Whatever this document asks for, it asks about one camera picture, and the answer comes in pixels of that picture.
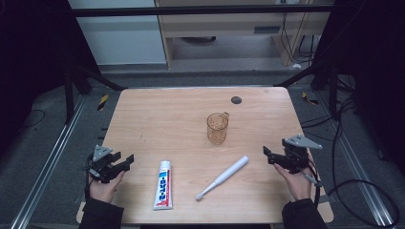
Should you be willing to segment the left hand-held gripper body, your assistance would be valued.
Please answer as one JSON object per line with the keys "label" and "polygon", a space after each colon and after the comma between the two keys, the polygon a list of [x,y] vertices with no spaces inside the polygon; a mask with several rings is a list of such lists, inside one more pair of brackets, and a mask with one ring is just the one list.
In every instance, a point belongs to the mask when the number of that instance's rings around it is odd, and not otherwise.
{"label": "left hand-held gripper body", "polygon": [[113,149],[96,145],[94,151],[86,159],[86,170],[91,176],[101,181],[109,183],[116,177],[114,174]]}

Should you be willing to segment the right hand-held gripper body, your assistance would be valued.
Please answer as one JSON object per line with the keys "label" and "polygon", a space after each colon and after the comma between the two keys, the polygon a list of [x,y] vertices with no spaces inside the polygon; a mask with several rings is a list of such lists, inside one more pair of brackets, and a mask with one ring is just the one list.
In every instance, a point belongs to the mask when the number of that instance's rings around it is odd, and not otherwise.
{"label": "right hand-held gripper body", "polygon": [[323,148],[321,144],[303,135],[283,138],[282,145],[285,150],[285,157],[287,158],[282,167],[288,169],[293,174],[309,167],[308,149],[321,150]]}

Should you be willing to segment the white toothpaste tube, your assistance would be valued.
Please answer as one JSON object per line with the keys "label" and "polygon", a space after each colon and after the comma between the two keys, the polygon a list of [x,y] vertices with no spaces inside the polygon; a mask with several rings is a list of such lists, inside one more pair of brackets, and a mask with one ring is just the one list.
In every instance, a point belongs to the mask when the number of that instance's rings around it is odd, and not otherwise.
{"label": "white toothpaste tube", "polygon": [[153,205],[154,211],[171,210],[173,208],[171,180],[171,162],[164,160],[160,163],[158,183]]}

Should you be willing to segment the white electric toothbrush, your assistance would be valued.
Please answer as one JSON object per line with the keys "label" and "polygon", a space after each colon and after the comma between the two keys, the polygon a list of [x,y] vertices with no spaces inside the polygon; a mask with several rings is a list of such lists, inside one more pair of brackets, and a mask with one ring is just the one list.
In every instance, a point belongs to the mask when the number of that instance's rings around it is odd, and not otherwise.
{"label": "white electric toothbrush", "polygon": [[210,190],[214,189],[215,187],[221,185],[230,177],[232,177],[235,173],[237,173],[240,169],[242,169],[247,163],[249,162],[249,158],[247,156],[242,156],[239,160],[237,160],[234,164],[232,164],[229,168],[223,171],[220,175],[218,175],[213,182],[211,182],[202,192],[196,195],[195,200],[199,201],[202,200],[204,195],[207,194]]}

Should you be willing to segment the transparent amber plastic cup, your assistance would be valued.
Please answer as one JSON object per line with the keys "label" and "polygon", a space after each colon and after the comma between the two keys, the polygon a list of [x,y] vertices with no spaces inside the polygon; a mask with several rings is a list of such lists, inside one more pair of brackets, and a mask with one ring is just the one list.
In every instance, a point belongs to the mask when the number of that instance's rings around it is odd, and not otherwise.
{"label": "transparent amber plastic cup", "polygon": [[224,143],[229,124],[229,113],[214,113],[210,114],[206,119],[207,139],[213,143],[220,145]]}

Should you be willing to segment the person's left hand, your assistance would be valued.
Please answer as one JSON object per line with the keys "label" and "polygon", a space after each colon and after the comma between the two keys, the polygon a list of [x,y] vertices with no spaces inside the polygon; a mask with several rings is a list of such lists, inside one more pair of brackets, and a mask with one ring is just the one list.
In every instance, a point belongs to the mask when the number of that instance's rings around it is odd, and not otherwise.
{"label": "person's left hand", "polygon": [[120,172],[109,183],[102,183],[89,177],[89,197],[106,203],[111,203],[115,196],[115,192],[117,191],[117,187],[123,181],[124,175],[125,172]]}

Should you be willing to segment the person's right hand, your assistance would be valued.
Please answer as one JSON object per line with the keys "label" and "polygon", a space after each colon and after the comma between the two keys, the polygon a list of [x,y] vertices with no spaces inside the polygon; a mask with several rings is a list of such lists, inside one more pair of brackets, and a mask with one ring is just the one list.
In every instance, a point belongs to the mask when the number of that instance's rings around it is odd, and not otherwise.
{"label": "person's right hand", "polygon": [[295,200],[310,198],[311,181],[309,180],[309,177],[311,176],[311,173],[309,168],[306,168],[299,173],[291,174],[287,169],[284,169],[278,164],[274,164],[273,167],[278,174],[283,177]]}

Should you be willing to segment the yellow black striped tape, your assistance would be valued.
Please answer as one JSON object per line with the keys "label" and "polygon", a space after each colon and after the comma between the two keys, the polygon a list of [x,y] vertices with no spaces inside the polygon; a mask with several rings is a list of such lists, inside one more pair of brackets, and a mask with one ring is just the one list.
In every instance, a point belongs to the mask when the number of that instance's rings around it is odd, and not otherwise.
{"label": "yellow black striped tape", "polygon": [[108,94],[104,94],[104,95],[100,98],[100,101],[99,101],[99,103],[98,103],[98,105],[97,105],[97,110],[98,110],[98,111],[102,111],[102,110],[104,109],[104,106],[105,106],[105,104],[106,104],[108,98],[109,98],[109,95],[108,95]]}
{"label": "yellow black striped tape", "polygon": [[302,97],[306,100],[309,104],[318,105],[318,99],[314,92],[302,92]]}

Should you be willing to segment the black metal stand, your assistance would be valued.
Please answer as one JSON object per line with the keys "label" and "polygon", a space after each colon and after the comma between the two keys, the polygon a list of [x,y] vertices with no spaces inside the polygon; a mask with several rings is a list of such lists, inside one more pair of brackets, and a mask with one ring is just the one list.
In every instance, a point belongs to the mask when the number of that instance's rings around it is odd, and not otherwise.
{"label": "black metal stand", "polygon": [[337,119],[337,64],[335,62],[317,62],[305,70],[300,71],[290,79],[275,84],[275,87],[287,88],[293,83],[303,79],[308,75],[313,75],[310,86],[315,90],[321,90],[329,85],[329,112],[334,119]]}
{"label": "black metal stand", "polygon": [[65,104],[66,104],[66,120],[68,124],[74,117],[74,91],[73,87],[76,87],[80,94],[89,94],[92,91],[92,86],[88,82],[87,78],[90,77],[97,82],[107,86],[114,91],[123,91],[125,87],[110,81],[102,76],[100,73],[91,71],[81,65],[71,65],[64,71],[64,90],[65,90]]}

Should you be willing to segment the white cabinet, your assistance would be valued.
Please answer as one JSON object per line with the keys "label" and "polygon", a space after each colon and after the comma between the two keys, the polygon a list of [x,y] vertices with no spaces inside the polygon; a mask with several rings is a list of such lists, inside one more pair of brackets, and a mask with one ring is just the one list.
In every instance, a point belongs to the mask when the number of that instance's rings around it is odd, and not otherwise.
{"label": "white cabinet", "polygon": [[[153,8],[154,0],[68,0],[73,10]],[[77,22],[98,66],[165,64],[155,15],[80,17]]]}

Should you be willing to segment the light wooden desk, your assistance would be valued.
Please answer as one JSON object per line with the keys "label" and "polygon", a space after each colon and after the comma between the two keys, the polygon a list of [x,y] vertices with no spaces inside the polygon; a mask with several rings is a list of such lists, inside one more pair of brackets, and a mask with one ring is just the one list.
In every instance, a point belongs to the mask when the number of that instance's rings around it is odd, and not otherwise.
{"label": "light wooden desk", "polygon": [[[234,5],[319,5],[334,0],[154,0],[158,7]],[[329,19],[327,12],[279,12],[241,14],[163,15],[159,18],[164,44],[180,37],[269,35],[284,65],[305,36],[320,35]]]}

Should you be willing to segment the aluminium floor rail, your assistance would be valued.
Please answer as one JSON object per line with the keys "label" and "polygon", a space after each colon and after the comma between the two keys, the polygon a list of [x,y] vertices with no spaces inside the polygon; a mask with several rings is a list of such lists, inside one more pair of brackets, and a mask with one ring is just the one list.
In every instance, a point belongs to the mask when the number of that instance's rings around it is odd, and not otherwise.
{"label": "aluminium floor rail", "polygon": [[74,106],[74,114],[71,120],[63,126],[63,129],[58,136],[43,168],[41,169],[32,189],[30,190],[24,204],[18,211],[14,220],[11,223],[10,229],[26,229],[34,210],[42,198],[45,189],[49,183],[49,180],[53,174],[53,171],[65,150],[65,147],[75,129],[76,123],[79,120],[83,107],[86,103],[87,97],[85,95],[80,95],[78,97],[77,103]]}
{"label": "aluminium floor rail", "polygon": [[394,218],[390,215],[387,206],[383,203],[381,192],[377,190],[376,186],[372,186],[372,182],[370,181],[366,170],[361,165],[347,136],[343,132],[341,122],[332,121],[331,126],[336,131],[335,143],[340,144],[342,154],[348,162],[353,177],[357,179],[357,184],[359,185],[361,193],[371,210],[376,224],[379,227],[391,225],[392,229],[396,229],[394,226]]}

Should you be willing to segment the black horizontal frame bar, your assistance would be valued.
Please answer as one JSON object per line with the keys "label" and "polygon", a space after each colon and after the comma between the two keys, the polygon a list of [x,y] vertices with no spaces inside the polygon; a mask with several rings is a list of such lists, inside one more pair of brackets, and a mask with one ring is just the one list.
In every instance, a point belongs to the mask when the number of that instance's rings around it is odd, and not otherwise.
{"label": "black horizontal frame bar", "polygon": [[103,16],[149,16],[149,15],[197,15],[236,13],[279,13],[279,12],[327,12],[334,4],[321,5],[238,5],[238,6],[195,6],[158,8],[82,9],[70,10],[74,17]]}

